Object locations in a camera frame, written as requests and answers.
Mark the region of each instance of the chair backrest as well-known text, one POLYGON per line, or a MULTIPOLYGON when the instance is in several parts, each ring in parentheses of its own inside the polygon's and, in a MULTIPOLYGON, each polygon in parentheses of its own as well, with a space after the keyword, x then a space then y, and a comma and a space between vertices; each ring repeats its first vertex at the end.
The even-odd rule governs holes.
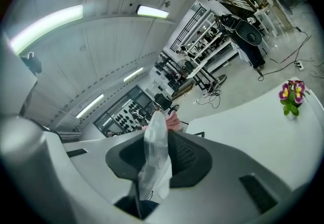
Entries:
POLYGON ((154 96, 154 101, 155 101, 156 103, 158 103, 158 104, 162 107, 163 110, 166 110, 166 109, 169 108, 169 107, 171 106, 171 104, 172 104, 172 102, 171 102, 170 100, 166 99, 166 98, 164 97, 164 95, 161 94, 161 93, 157 93, 157 94, 154 96))

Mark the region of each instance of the gray floor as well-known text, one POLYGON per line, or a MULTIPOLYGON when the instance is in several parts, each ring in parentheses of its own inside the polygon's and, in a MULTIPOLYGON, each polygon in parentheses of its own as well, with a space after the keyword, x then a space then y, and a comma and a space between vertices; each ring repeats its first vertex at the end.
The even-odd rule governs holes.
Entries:
MULTIPOLYGON (((324 61, 324 45, 322 41, 323 32, 317 22, 316 16, 312 12, 311 6, 308 4, 298 5, 293 9, 293 19, 295 25, 309 36, 310 40, 300 49, 298 58, 310 60, 314 59, 314 64, 320 64, 324 61)), ((266 36, 265 40, 269 45, 268 55, 265 55, 266 66, 263 73, 279 70, 294 61, 296 54, 291 56, 282 64, 277 62, 283 61, 294 50, 296 50, 305 40, 306 35, 298 32, 296 29, 289 32, 281 32, 279 36, 266 36)), ((295 66, 289 65, 280 72, 266 75, 263 81, 258 81, 258 73, 238 56, 230 60, 225 67, 219 68, 213 73, 214 76, 221 74, 227 75, 227 80, 221 87, 221 102, 217 109, 213 109, 211 104, 199 105, 195 101, 198 100, 200 104, 208 102, 208 98, 203 98, 203 91, 199 87, 194 87, 188 94, 178 98, 174 103, 179 104, 177 112, 180 120, 190 122, 196 118, 220 113, 222 111, 234 108, 250 100, 253 100, 274 87, 280 85, 284 81, 297 77, 303 80, 306 86, 311 89, 318 99, 324 104, 324 79, 313 77, 310 75, 311 70, 315 70, 319 75, 324 76, 324 65, 321 67, 314 66, 311 62, 302 61, 305 70, 299 71, 295 66)), ((214 107, 218 105, 219 98, 216 97, 212 104, 214 107)))

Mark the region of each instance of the white desk surface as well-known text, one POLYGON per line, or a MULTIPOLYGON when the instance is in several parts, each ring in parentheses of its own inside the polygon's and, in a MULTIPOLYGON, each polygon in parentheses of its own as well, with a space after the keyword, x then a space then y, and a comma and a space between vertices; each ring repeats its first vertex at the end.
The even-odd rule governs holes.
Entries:
POLYGON ((279 176, 291 189, 309 182, 323 157, 324 110, 307 95, 294 120, 284 116, 281 85, 236 108, 195 119, 187 133, 235 147, 279 176))

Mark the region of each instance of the green leaf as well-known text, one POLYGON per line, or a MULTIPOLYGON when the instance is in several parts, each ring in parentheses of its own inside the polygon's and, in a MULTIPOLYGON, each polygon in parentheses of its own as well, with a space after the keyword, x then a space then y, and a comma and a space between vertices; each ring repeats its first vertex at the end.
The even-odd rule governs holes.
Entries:
POLYGON ((288 97, 288 100, 293 103, 294 100, 295 100, 295 92, 294 91, 291 91, 290 94, 289 94, 289 97, 288 97))
POLYGON ((284 111, 290 111, 290 104, 286 104, 286 105, 283 107, 283 110, 284 110, 284 111))
POLYGON ((297 117, 299 115, 299 110, 297 109, 297 111, 295 113, 292 111, 292 114, 297 117))
POLYGON ((294 106, 294 105, 290 105, 290 110, 292 111, 292 113, 294 114, 294 113, 297 113, 297 111, 298 111, 298 109, 297 109, 297 107, 296 106, 294 106))
POLYGON ((286 104, 288 104, 288 103, 289 103, 289 101, 288 101, 288 100, 280 100, 280 102, 281 102, 281 104, 283 104, 283 105, 286 105, 286 104))

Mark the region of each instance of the black slot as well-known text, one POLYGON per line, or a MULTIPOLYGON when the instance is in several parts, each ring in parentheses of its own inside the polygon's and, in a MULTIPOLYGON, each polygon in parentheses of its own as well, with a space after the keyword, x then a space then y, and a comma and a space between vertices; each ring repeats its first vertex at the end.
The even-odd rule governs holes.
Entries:
POLYGON ((239 180, 258 207, 260 213, 264 213, 274 207, 277 202, 270 193, 260 184, 254 175, 245 175, 239 180))
POLYGON ((82 154, 86 154, 87 151, 85 151, 83 148, 82 149, 77 149, 77 150, 72 150, 72 151, 68 151, 66 152, 68 157, 76 157, 82 154))

